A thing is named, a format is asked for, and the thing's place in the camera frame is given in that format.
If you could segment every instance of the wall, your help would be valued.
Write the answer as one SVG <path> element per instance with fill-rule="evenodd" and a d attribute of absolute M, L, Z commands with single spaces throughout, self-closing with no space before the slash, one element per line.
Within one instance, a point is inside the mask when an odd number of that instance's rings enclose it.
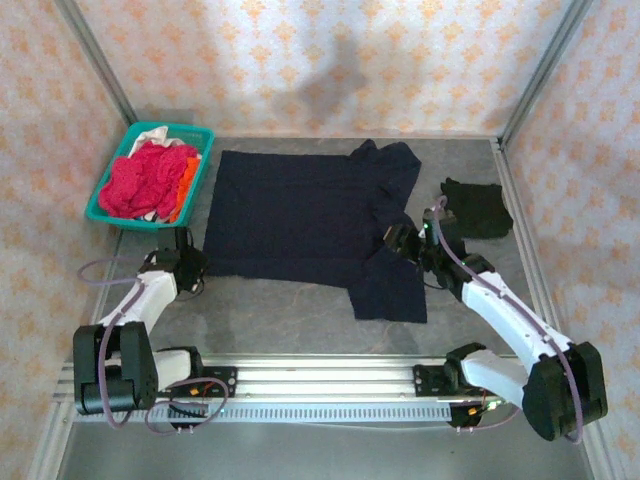
<path fill-rule="evenodd" d="M 124 124 L 53 2 L 0 8 L 0 477 L 26 475 L 113 238 L 83 210 Z"/>
<path fill-rule="evenodd" d="M 602 353 L 616 478 L 640 478 L 636 1 L 594 1 L 508 158 L 564 327 Z"/>
<path fill-rule="evenodd" d="M 569 0 L 80 0 L 142 118 L 496 135 Z"/>

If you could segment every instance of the plastic basket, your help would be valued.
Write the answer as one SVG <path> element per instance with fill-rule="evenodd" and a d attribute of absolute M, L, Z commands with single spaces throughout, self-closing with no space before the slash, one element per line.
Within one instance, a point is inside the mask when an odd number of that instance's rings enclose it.
<path fill-rule="evenodd" d="M 111 166 L 113 165 L 113 162 L 115 162 L 116 158 L 126 156 L 129 153 L 129 150 L 131 150 L 131 147 L 133 146 L 133 142 L 135 142 L 136 138 L 138 138 L 138 135 L 140 135 L 142 132 L 146 132 L 163 125 L 169 127 L 168 138 L 179 138 L 184 143 L 196 147 L 202 155 L 202 160 L 200 161 L 198 171 L 196 172 L 193 178 L 193 182 L 191 183 L 191 188 L 189 189 L 189 194 L 187 195 L 187 199 L 184 202 L 182 211 L 180 212 L 180 216 L 175 222 L 172 223 L 153 223 L 145 222 L 142 220 L 117 218 L 110 216 L 105 210 L 100 208 L 100 205 L 98 204 L 98 195 L 100 193 L 100 190 L 102 190 L 102 187 L 111 178 Z M 195 206 L 195 199 L 198 196 L 198 192 L 202 187 L 202 182 L 209 168 L 209 154 L 211 153 L 211 146 L 213 145 L 214 138 L 214 133 L 208 128 L 166 122 L 134 123 L 129 127 L 129 130 L 127 130 L 127 133 L 122 139 L 120 146 L 109 162 L 107 170 L 104 172 L 104 175 L 100 179 L 100 182 L 98 182 L 93 195 L 91 195 L 91 199 L 89 200 L 89 204 L 87 205 L 86 210 L 87 217 L 97 222 L 110 223 L 111 225 L 115 225 L 125 230 L 142 230 L 146 232 L 155 232 L 161 228 L 187 226 L 189 223 L 189 218 L 191 217 L 191 212 L 193 211 L 193 207 Z"/>

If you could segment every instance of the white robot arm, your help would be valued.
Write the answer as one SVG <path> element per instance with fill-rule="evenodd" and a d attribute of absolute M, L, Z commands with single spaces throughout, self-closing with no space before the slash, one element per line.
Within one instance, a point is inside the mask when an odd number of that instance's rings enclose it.
<path fill-rule="evenodd" d="M 534 430 L 547 440 L 574 430 L 577 418 L 586 424 L 606 415 L 598 351 L 588 342 L 574 345 L 551 328 L 509 290 L 483 257 L 467 254 L 454 217 L 435 225 L 434 219 L 433 211 L 425 211 L 422 238 L 413 226 L 391 227 L 385 235 L 387 246 L 433 271 L 438 283 L 484 318 L 521 361 L 518 364 L 480 344 L 470 344 L 447 355 L 438 385 L 445 377 L 449 393 L 480 388 L 504 398 L 522 409 Z M 446 248 L 450 245 L 453 252 L 445 251 L 431 234 L 434 230 L 447 237 Z M 188 245 L 186 229 L 166 230 L 160 244 L 175 248 L 150 254 L 136 285 L 113 312 L 98 325 L 80 327 L 74 335 L 74 389 L 81 414 L 101 413 L 105 402 L 112 411 L 148 410 L 159 391 L 201 376 L 202 362 L 195 348 L 151 350 L 148 334 L 158 317 L 180 291 L 198 288 L 206 267 L 202 252 Z M 463 266 L 474 275 L 456 264 L 452 255 L 463 259 Z M 576 395 L 572 397 L 569 371 L 575 378 L 581 414 Z M 108 396 L 101 395 L 101 372 L 106 374 L 103 384 Z M 430 378 L 421 380 L 429 391 Z"/>
<path fill-rule="evenodd" d="M 575 345 L 546 324 L 504 283 L 482 256 L 468 254 L 458 234 L 456 219 L 435 209 L 423 215 L 423 231 L 413 225 L 394 225 L 385 243 L 424 271 L 477 312 L 511 347 L 521 365 L 500 358 L 474 343 L 447 355 L 444 374 L 420 377 L 421 391 L 459 391 L 481 388 L 522 409 L 531 427 L 543 438 L 555 440 L 607 414 L 602 362 L 589 342 Z M 437 387 L 429 388 L 429 383 Z"/>

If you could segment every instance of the dark blue shirt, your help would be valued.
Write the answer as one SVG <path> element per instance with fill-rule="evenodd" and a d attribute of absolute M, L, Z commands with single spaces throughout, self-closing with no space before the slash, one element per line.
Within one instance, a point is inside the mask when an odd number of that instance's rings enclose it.
<path fill-rule="evenodd" d="M 384 246 L 421 162 L 405 143 L 351 155 L 222 152 L 204 253 L 208 273 L 347 288 L 355 317 L 426 322 L 416 266 Z"/>

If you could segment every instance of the pink towel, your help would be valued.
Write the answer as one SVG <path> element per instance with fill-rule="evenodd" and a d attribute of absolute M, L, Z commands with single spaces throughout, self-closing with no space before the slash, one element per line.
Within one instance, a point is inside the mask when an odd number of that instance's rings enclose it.
<path fill-rule="evenodd" d="M 160 218 L 169 217 L 187 158 L 197 154 L 198 149 L 190 145 L 163 147 L 147 142 L 130 158 L 118 157 L 111 179 L 100 190 L 99 205 L 112 217 L 136 218 L 152 210 Z"/>

